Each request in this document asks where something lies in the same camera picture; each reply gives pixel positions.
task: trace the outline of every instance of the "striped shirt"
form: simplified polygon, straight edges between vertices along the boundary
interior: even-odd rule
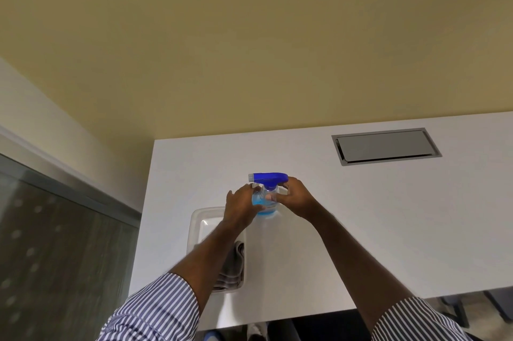
[[[166,273],[130,296],[102,327],[98,341],[190,341],[200,311],[189,284]],[[452,320],[423,299],[392,306],[372,331],[373,341],[468,341]]]

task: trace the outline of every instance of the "hand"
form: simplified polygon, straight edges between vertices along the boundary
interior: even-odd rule
[[[232,194],[231,190],[228,191],[223,221],[240,232],[247,228],[255,215],[265,209],[262,205],[251,203],[253,192],[259,189],[260,187],[253,189],[251,185],[243,185],[235,194]]]
[[[309,220],[311,215],[321,206],[299,179],[289,176],[288,182],[279,185],[288,190],[288,195],[273,194],[271,199],[285,205],[295,215]]]

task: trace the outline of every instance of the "glass panel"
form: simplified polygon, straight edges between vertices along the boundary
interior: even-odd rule
[[[96,339],[128,294],[137,235],[0,172],[1,339]]]

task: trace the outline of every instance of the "left hand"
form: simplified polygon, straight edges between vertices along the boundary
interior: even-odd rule
[[[253,205],[251,196],[260,187],[253,187],[251,184],[243,185],[232,194],[231,190],[226,195],[226,207],[223,221],[241,232],[249,226],[255,215],[264,210],[262,205]]]

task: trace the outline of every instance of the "clear plastic tray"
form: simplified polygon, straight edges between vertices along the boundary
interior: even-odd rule
[[[194,249],[196,244],[203,241],[223,220],[224,207],[209,207],[205,209],[195,210],[191,216],[191,223],[189,225],[189,238],[187,240],[187,253]],[[230,291],[215,291],[212,294],[226,294],[234,291],[239,291],[244,286],[244,280],[248,274],[248,256],[246,248],[246,229],[236,238],[235,241],[242,241],[244,243],[244,273],[240,286]]]

